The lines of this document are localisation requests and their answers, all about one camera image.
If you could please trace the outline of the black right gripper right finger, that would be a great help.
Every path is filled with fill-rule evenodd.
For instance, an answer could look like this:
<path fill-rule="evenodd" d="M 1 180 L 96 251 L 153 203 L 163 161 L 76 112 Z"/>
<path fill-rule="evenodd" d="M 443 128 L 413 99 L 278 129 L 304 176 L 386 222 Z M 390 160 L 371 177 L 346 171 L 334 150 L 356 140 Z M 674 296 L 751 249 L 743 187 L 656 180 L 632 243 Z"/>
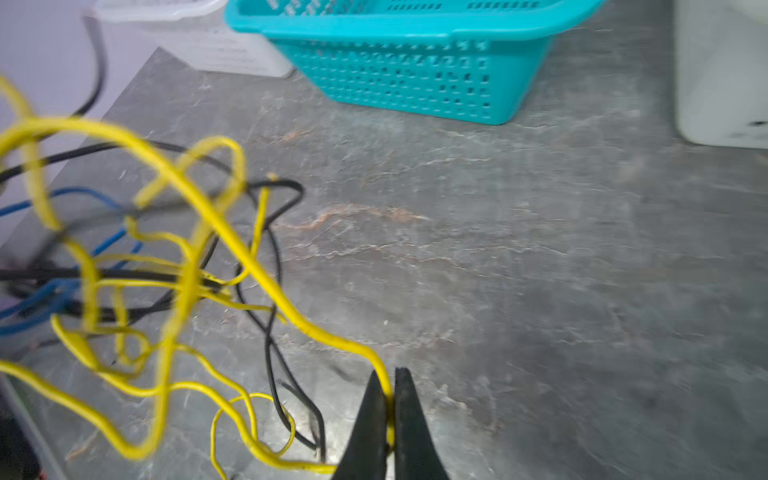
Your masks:
<path fill-rule="evenodd" d="M 395 478 L 449 480 L 437 454 L 408 368 L 395 371 Z"/>

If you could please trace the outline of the teal plastic basket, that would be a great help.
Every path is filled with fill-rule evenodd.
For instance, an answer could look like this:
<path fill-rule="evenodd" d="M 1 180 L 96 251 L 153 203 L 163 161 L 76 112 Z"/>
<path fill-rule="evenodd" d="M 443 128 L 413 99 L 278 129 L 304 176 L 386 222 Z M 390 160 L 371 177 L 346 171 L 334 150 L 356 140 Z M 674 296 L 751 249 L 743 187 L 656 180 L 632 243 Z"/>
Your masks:
<path fill-rule="evenodd" d="M 555 38 L 600 0 L 231 1 L 227 25 L 269 40 L 328 98 L 501 125 Z"/>

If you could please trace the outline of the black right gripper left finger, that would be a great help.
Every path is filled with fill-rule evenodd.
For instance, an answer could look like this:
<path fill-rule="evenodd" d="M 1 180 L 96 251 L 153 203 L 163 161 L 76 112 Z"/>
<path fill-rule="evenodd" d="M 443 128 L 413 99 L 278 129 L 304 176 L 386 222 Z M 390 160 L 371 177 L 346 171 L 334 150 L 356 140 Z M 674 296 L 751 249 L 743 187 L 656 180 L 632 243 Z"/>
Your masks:
<path fill-rule="evenodd" d="M 387 468 L 387 399 L 371 372 L 344 454 L 333 480 L 384 480 Z"/>

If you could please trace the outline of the white plastic basket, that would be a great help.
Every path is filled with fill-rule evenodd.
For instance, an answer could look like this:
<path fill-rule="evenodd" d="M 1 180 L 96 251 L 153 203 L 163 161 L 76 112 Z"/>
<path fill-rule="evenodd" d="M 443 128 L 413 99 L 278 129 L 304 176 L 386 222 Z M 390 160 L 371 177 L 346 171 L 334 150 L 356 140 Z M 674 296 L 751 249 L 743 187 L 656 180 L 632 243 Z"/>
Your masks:
<path fill-rule="evenodd" d="M 675 1 L 675 120 L 701 145 L 767 148 L 767 2 Z"/>
<path fill-rule="evenodd" d="M 291 62 L 266 38 L 228 27 L 226 0 L 112 0 L 95 4 L 97 16 L 129 24 L 178 60 L 199 71 L 286 78 Z"/>

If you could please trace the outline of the white plastic basket left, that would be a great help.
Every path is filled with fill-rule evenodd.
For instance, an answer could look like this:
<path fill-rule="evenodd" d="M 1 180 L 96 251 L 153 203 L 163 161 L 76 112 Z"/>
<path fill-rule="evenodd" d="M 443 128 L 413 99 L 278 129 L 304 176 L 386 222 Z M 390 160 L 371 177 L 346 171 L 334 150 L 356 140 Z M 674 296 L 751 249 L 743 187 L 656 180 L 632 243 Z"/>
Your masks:
<path fill-rule="evenodd" d="M 178 60 L 199 71 L 286 78 L 291 62 L 266 38 L 228 27 L 226 0 L 112 0 L 95 4 L 97 16 L 129 24 Z"/>

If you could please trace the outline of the white plastic basket right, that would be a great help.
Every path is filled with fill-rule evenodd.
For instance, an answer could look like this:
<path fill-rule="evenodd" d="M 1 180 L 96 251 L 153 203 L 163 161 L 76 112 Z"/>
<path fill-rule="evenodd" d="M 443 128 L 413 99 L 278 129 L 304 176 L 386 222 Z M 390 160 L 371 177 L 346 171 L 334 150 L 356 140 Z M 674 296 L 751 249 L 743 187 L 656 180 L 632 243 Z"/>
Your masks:
<path fill-rule="evenodd" d="M 701 145 L 767 148 L 767 2 L 675 1 L 675 120 Z"/>

